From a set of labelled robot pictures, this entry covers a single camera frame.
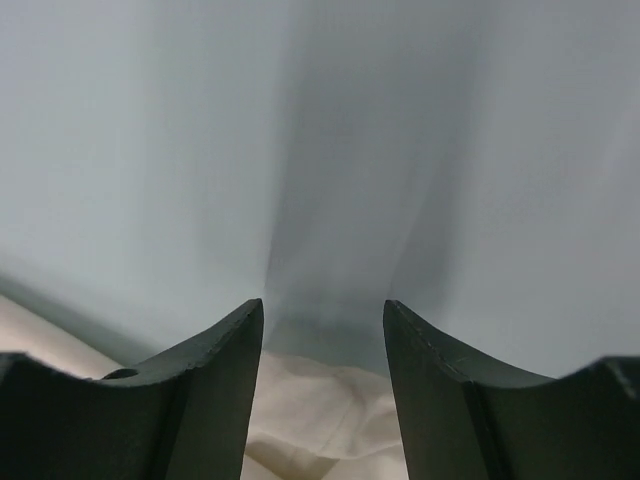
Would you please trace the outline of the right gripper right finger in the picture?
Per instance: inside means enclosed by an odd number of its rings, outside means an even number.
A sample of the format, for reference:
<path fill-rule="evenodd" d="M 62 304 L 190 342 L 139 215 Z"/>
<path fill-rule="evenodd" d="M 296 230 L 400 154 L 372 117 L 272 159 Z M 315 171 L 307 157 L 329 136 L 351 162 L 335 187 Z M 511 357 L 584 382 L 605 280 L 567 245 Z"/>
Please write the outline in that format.
<path fill-rule="evenodd" d="M 635 479 L 639 360 L 605 357 L 559 379 L 491 357 L 399 301 L 383 312 L 412 479 Z"/>

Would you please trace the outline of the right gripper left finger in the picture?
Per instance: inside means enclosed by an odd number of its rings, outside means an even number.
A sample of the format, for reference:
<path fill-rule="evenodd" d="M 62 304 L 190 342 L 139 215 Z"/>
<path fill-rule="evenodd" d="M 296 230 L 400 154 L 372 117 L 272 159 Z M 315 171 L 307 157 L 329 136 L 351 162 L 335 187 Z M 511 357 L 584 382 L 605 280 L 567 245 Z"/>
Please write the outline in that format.
<path fill-rule="evenodd" d="M 237 479 L 263 337 L 251 299 L 129 368 L 82 379 L 1 357 L 5 479 Z"/>

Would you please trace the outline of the cream white t shirt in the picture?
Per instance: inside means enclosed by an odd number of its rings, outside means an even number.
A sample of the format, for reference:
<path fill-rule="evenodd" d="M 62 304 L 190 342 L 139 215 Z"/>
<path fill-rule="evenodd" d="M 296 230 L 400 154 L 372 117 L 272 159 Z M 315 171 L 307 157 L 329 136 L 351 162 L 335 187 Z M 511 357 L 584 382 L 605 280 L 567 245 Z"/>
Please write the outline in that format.
<path fill-rule="evenodd" d="M 42 317 L 2 298 L 1 348 L 80 377 L 118 363 Z M 391 384 L 379 375 L 265 351 L 241 477 L 407 478 Z"/>

